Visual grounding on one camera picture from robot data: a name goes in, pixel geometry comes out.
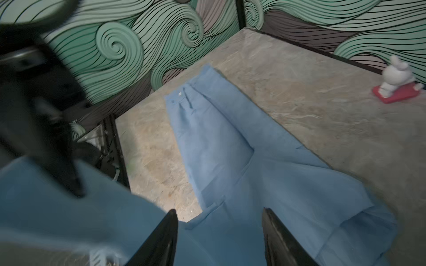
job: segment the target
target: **figurine's foot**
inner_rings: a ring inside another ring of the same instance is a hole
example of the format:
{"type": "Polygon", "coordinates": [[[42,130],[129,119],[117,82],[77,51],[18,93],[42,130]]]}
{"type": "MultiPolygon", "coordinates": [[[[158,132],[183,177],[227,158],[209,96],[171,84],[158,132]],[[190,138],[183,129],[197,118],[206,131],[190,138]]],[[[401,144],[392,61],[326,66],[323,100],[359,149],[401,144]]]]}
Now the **figurine's foot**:
{"type": "Polygon", "coordinates": [[[380,89],[379,89],[379,93],[380,93],[380,95],[381,95],[383,98],[389,98],[389,97],[391,97],[391,96],[393,95],[393,93],[392,93],[392,92],[387,91],[387,90],[385,90],[385,89],[383,89],[383,88],[380,88],[380,89]]]}
{"type": "Polygon", "coordinates": [[[413,86],[413,89],[416,91],[419,91],[421,89],[423,89],[424,84],[423,83],[417,83],[416,85],[413,86]]]}

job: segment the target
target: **black border strip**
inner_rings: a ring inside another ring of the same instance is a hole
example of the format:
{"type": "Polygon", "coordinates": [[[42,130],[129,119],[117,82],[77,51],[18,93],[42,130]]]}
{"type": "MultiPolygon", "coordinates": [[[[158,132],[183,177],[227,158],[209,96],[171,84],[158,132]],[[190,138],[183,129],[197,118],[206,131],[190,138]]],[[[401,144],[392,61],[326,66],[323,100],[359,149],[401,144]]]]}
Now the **black border strip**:
{"type": "Polygon", "coordinates": [[[246,27],[244,0],[235,0],[235,6],[237,7],[238,24],[240,26],[240,29],[243,29],[244,27],[246,27]]]}
{"type": "Polygon", "coordinates": [[[316,52],[318,54],[322,54],[322,55],[331,57],[333,59],[336,59],[336,60],[348,63],[350,65],[357,66],[359,68],[362,68],[362,69],[374,72],[376,74],[380,74],[380,75],[382,74],[382,70],[381,69],[377,69],[375,67],[368,66],[368,65],[365,65],[363,63],[359,63],[359,62],[356,62],[356,61],[353,61],[353,60],[350,60],[350,59],[347,59],[347,58],[343,58],[343,57],[337,56],[335,54],[330,54],[330,53],[327,53],[325,51],[321,51],[319,49],[316,49],[316,48],[313,48],[313,47],[309,47],[307,45],[304,45],[304,44],[301,44],[301,43],[298,43],[298,42],[295,42],[295,41],[292,41],[292,40],[289,40],[289,39],[286,39],[286,38],[278,37],[278,36],[271,35],[269,33],[263,32],[263,31],[259,31],[257,29],[252,29],[252,28],[248,28],[248,27],[246,27],[246,29],[255,31],[255,32],[260,33],[260,34],[265,34],[265,35],[271,36],[272,38],[275,38],[275,39],[278,39],[278,40],[281,40],[281,41],[285,41],[287,43],[291,43],[291,44],[296,45],[296,46],[298,46],[300,48],[304,48],[304,49],[307,49],[309,51],[313,51],[313,52],[316,52]]]}

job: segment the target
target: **folded garment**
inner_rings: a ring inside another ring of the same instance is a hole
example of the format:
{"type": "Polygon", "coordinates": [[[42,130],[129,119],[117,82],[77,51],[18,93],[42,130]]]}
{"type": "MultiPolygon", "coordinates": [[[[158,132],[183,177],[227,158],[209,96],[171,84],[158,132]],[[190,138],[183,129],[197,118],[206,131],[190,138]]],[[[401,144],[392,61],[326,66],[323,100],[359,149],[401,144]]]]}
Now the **folded garment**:
{"type": "Polygon", "coordinates": [[[263,207],[322,266],[386,265],[397,232],[392,213],[211,66],[165,100],[203,209],[187,230],[221,265],[266,265],[263,207]]]}

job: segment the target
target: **wave pattern wall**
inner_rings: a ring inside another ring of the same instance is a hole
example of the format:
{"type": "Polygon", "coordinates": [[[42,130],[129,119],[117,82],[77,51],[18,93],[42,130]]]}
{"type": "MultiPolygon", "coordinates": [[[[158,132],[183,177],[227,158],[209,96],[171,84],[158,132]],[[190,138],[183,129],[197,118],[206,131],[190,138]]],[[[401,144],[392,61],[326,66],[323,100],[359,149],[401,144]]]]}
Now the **wave pattern wall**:
{"type": "Polygon", "coordinates": [[[396,54],[426,83],[426,0],[245,0],[249,27],[378,69],[396,54]]]}
{"type": "MultiPolygon", "coordinates": [[[[2,0],[0,23],[42,19],[64,0],[2,0]]],[[[86,130],[123,114],[239,30],[234,0],[82,0],[44,40],[84,88],[86,130]]]]}

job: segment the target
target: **white figurine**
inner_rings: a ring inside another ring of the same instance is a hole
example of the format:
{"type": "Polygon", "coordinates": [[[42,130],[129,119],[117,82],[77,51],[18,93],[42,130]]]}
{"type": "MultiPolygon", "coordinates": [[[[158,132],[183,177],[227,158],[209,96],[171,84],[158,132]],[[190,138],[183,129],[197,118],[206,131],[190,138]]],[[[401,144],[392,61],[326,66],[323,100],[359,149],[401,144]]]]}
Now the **white figurine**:
{"type": "MultiPolygon", "coordinates": [[[[396,55],[391,56],[391,65],[383,70],[382,75],[384,82],[379,88],[379,93],[383,98],[391,97],[399,87],[416,80],[408,63],[402,62],[396,55]]],[[[418,83],[413,88],[419,91],[423,86],[418,83]]]]}

